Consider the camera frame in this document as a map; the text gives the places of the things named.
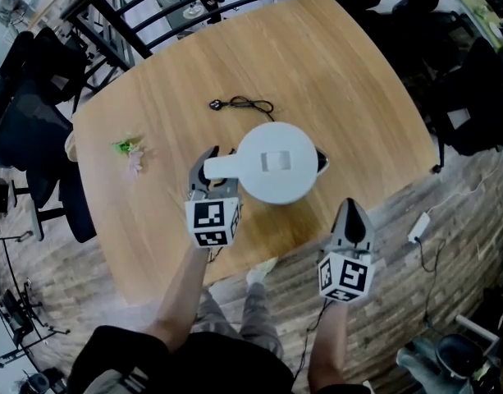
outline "wrist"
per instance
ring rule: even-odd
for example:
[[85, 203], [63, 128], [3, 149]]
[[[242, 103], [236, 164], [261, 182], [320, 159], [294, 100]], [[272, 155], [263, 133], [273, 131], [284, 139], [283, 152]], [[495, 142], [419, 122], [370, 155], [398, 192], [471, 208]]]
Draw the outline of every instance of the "wrist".
[[194, 245], [192, 245], [190, 248], [189, 248], [189, 252], [191, 255], [194, 255], [194, 256], [205, 256], [205, 257], [208, 257], [209, 256], [209, 251], [210, 249], [209, 248], [198, 248]]

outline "white electric kettle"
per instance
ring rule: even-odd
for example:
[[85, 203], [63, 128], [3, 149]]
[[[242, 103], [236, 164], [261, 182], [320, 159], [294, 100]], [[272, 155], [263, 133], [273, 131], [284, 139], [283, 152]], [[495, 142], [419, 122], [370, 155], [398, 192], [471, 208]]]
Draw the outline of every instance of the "white electric kettle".
[[238, 178], [256, 199], [288, 204], [311, 190], [318, 164], [317, 150], [301, 129], [269, 122], [250, 131], [236, 153], [207, 159], [203, 173], [209, 180]]

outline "forearm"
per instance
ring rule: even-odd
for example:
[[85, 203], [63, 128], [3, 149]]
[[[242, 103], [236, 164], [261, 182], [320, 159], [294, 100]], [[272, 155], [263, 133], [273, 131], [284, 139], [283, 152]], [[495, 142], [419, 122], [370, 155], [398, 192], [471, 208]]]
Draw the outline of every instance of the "forearm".
[[322, 315], [309, 361], [311, 392], [344, 382], [342, 370], [346, 357], [348, 307], [335, 302]]
[[12, 4], [12, 10], [16, 10], [20, 6], [21, 0], [15, 0]]
[[160, 338], [173, 352], [189, 336], [202, 292], [209, 251], [190, 248], [167, 289], [157, 317], [147, 333]]

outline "gray pants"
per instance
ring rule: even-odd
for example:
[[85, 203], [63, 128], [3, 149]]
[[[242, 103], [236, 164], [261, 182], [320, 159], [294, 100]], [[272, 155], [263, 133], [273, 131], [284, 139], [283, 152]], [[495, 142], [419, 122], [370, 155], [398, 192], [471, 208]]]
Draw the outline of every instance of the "gray pants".
[[413, 339], [415, 351], [403, 347], [397, 352], [397, 364], [407, 368], [427, 394], [472, 394], [468, 381], [451, 378], [447, 373], [434, 372], [437, 366], [435, 346], [427, 339]]
[[227, 322], [220, 306], [209, 291], [204, 289], [191, 332], [215, 332], [237, 340], [245, 340], [271, 351], [278, 359], [282, 359], [284, 354], [277, 330], [266, 307], [266, 290], [262, 283], [254, 283], [248, 289], [239, 332]]

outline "kettle handle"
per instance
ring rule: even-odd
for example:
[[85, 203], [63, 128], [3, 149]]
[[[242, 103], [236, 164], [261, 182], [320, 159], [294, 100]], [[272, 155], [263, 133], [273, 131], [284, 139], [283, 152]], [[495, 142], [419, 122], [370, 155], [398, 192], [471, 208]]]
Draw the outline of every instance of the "kettle handle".
[[203, 174], [209, 180], [238, 178], [239, 173], [238, 153], [206, 159], [203, 163]]

